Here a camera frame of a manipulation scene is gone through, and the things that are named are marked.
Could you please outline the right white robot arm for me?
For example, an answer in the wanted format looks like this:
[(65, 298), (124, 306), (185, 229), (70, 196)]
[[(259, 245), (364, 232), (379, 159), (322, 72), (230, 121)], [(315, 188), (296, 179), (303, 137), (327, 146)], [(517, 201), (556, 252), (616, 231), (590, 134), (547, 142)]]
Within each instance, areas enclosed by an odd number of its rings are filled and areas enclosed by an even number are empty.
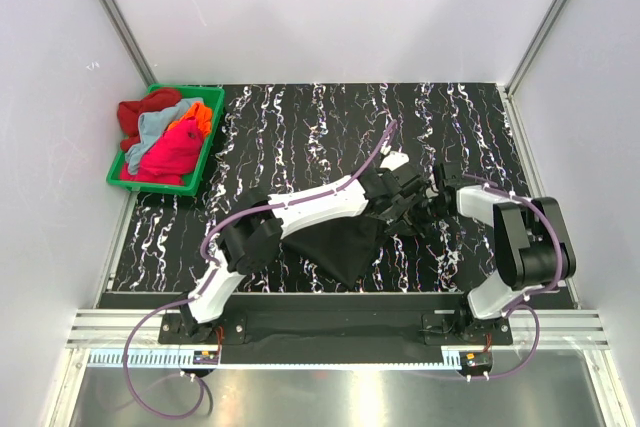
[(575, 273), (573, 247), (553, 198), (530, 199), (484, 183), (457, 190), (442, 187), (430, 209), (490, 227), (496, 268), (462, 295), (453, 312), (422, 317), (427, 345), (509, 345), (508, 315)]

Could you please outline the black t shirt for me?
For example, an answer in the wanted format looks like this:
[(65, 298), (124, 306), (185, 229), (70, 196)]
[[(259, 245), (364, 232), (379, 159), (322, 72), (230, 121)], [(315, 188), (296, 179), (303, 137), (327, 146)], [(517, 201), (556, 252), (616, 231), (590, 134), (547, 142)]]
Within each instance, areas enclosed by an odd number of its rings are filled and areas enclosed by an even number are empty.
[(386, 241), (385, 227), (385, 222), (372, 217), (342, 217), (305, 227), (282, 244), (331, 280), (354, 289)]

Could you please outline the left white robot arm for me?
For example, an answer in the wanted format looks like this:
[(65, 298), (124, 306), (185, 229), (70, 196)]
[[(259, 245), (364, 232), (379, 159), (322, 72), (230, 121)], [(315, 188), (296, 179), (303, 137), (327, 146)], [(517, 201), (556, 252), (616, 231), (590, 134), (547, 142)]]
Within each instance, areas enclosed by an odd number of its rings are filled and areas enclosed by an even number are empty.
[(181, 331), (193, 342), (208, 341), (239, 283), (271, 263), (282, 241), (303, 229), (364, 216), (383, 222), (394, 235), (404, 230), (415, 234), (411, 211), (426, 200), (431, 186), (413, 166), (402, 164), (367, 167), (291, 194), (248, 191), (203, 241), (209, 267), (180, 307)]

